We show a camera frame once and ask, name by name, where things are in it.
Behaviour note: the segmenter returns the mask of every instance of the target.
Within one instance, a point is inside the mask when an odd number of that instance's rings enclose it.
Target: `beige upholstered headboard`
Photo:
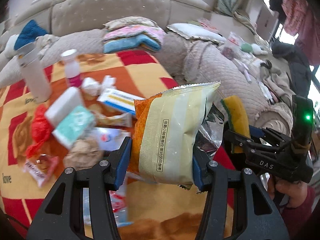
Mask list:
[[[51,0],[38,2],[19,15],[14,26],[0,38],[5,45],[34,19],[49,33],[63,36],[74,32],[103,28],[103,23],[127,17],[150,18],[165,29],[168,24],[210,19],[210,7],[202,0]]]

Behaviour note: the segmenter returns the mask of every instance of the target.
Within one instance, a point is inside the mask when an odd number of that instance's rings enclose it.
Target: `white eraser-like block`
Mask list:
[[[53,127],[57,125],[75,109],[84,106],[79,88],[69,87],[44,113]]]

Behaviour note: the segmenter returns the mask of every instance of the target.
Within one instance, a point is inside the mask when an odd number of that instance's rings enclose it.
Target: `human hand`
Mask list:
[[[307,198],[308,195],[308,185],[305,182],[300,181],[298,184],[290,183],[284,179],[280,179],[276,183],[276,190],[280,193],[287,194],[289,202],[287,207],[296,208],[300,206]],[[268,193],[270,198],[273,200],[275,197],[275,185],[273,183],[272,175],[268,180]]]

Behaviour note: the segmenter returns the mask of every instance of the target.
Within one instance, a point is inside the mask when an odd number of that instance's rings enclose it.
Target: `white tumbler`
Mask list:
[[[52,93],[50,83],[41,67],[38,58],[39,49],[29,43],[17,50],[20,72],[35,102],[40,104],[47,101]]]

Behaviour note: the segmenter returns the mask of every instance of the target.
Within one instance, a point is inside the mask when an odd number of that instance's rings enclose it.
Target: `yellow snack wrapper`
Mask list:
[[[220,82],[183,85],[135,100],[128,170],[166,184],[192,184],[192,148]]]

